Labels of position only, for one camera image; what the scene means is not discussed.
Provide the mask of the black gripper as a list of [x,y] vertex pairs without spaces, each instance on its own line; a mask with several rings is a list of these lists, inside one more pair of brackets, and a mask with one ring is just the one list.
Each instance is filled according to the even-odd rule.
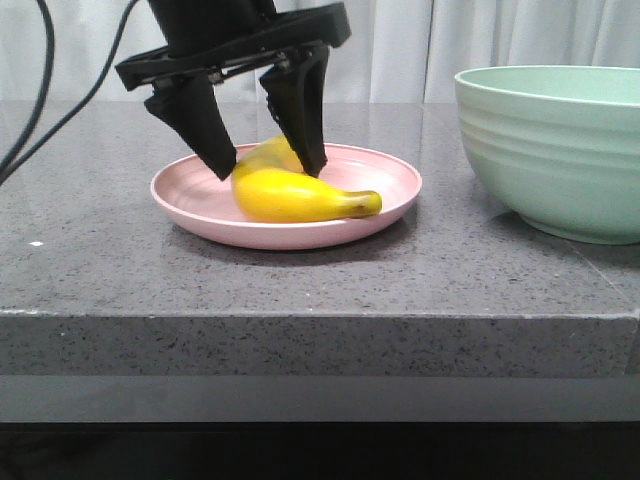
[[[260,84],[271,116],[304,172],[320,174],[327,163],[323,136],[326,45],[339,47],[351,35],[342,2],[283,12],[272,1],[150,1],[148,5],[167,45],[116,65],[127,90],[297,47],[262,75]],[[155,88],[144,105],[218,179],[231,175],[236,149],[206,76]]]

